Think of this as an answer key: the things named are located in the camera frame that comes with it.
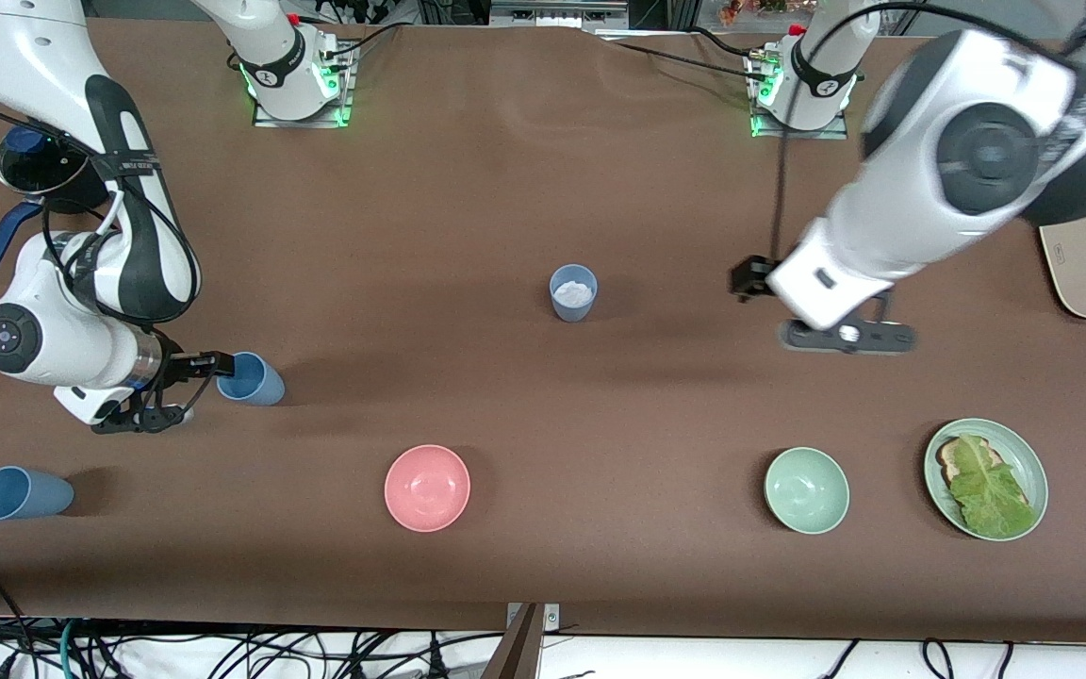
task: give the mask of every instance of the green plate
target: green plate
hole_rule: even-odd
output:
[[[990,442],[995,450],[1009,467],[1012,467],[1012,476],[1020,482],[1021,490],[1025,492],[1025,498],[1030,499],[1030,506],[1037,518],[1033,525],[1025,528],[1018,536],[1010,538],[988,538],[980,536],[967,527],[967,521],[961,519],[961,507],[954,501],[954,495],[949,494],[949,487],[945,482],[945,473],[940,468],[940,463],[936,460],[936,453],[940,447],[948,443],[950,439],[957,439],[963,433],[982,436]],[[967,418],[957,419],[949,425],[943,426],[933,435],[932,441],[927,442],[927,450],[924,452],[924,482],[927,486],[927,494],[936,503],[936,508],[944,513],[949,519],[949,524],[958,527],[968,536],[974,536],[982,540],[993,542],[1008,542],[1028,536],[1028,533],[1041,524],[1041,517],[1047,513],[1047,500],[1050,499],[1050,489],[1047,487],[1047,470],[1041,467],[1041,461],[1037,453],[1021,439],[1016,431],[999,425],[998,422],[989,419]]]
[[[848,480],[815,448],[791,448],[766,473],[766,502],[782,524],[807,536],[829,532],[848,512]]]

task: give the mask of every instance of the saucepan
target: saucepan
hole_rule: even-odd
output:
[[[25,127],[13,127],[0,142],[0,181],[23,201],[0,219],[0,262],[18,227],[48,210],[77,214],[108,199],[86,153]]]

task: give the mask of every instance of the pink bowl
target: pink bowl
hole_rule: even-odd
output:
[[[383,480],[383,502],[401,526],[434,532],[464,513],[470,490],[460,456],[443,447],[417,447],[392,463]]]

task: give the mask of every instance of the plastic cup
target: plastic cup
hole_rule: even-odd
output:
[[[560,300],[557,300],[555,292],[565,282],[588,285],[594,296],[590,298],[590,301],[585,305],[567,306],[560,304]],[[594,276],[594,272],[581,265],[564,265],[555,269],[555,274],[552,274],[552,282],[548,284],[548,288],[552,290],[552,305],[555,307],[555,315],[569,323],[577,323],[585,318],[585,315],[590,314],[590,310],[594,309],[594,301],[597,300],[597,276]]]
[[[258,354],[238,352],[232,354],[232,377],[217,377],[216,390],[230,401],[273,405],[283,398],[283,378]]]
[[[36,518],[64,512],[74,486],[64,478],[22,467],[0,467],[0,520]]]

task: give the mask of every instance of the bread slice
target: bread slice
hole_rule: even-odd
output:
[[[1003,458],[993,450],[990,441],[987,439],[980,438],[978,442],[983,444],[983,451],[987,453],[988,458],[990,458],[992,467],[997,464],[1003,464]],[[954,451],[960,445],[961,439],[950,439],[948,443],[940,447],[940,450],[936,453],[936,461],[940,463],[940,471],[945,474],[945,482],[947,485],[952,485],[954,479],[957,478],[958,474],[961,471],[958,469],[958,465],[954,463]],[[1030,498],[1025,496],[1025,491],[1021,490],[1021,502],[1025,505],[1030,504]]]

